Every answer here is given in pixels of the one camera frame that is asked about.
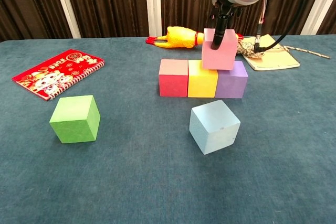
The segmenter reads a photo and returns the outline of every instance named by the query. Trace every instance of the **green cube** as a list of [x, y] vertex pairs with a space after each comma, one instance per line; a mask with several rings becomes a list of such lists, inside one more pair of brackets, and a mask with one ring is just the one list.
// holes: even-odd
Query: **green cube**
[[50, 125], [63, 144], [92, 142], [97, 138], [100, 114], [92, 95], [60, 98]]

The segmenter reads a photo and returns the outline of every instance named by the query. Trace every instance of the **light blue cube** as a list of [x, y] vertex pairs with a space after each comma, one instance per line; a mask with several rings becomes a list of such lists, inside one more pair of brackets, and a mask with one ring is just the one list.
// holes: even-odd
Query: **light blue cube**
[[233, 145], [240, 120], [222, 101], [191, 109], [189, 131], [204, 155]]

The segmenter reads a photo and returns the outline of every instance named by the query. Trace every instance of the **purple cube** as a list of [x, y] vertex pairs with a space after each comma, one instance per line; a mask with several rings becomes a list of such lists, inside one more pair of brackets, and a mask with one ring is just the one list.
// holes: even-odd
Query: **purple cube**
[[242, 98], [247, 78], [248, 75], [242, 61], [235, 61], [232, 70], [218, 70], [215, 98]]

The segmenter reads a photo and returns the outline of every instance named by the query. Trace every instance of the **red notebook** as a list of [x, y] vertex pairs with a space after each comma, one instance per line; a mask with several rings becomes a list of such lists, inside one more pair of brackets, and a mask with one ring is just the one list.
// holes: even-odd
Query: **red notebook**
[[12, 80], [48, 101], [105, 64], [103, 59], [69, 49], [24, 71]]

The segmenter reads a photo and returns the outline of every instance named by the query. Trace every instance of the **beige notepad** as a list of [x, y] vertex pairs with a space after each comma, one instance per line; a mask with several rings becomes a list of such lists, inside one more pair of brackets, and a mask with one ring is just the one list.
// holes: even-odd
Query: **beige notepad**
[[[254, 44], [255, 38], [244, 38], [243, 41]], [[273, 42], [275, 42], [275, 40], [270, 35], [264, 35], [260, 38], [261, 47], [270, 46]], [[300, 66], [300, 63], [289, 52], [279, 48], [267, 50], [262, 58], [254, 59], [246, 56], [244, 56], [244, 58], [249, 65], [257, 71], [297, 68]]]

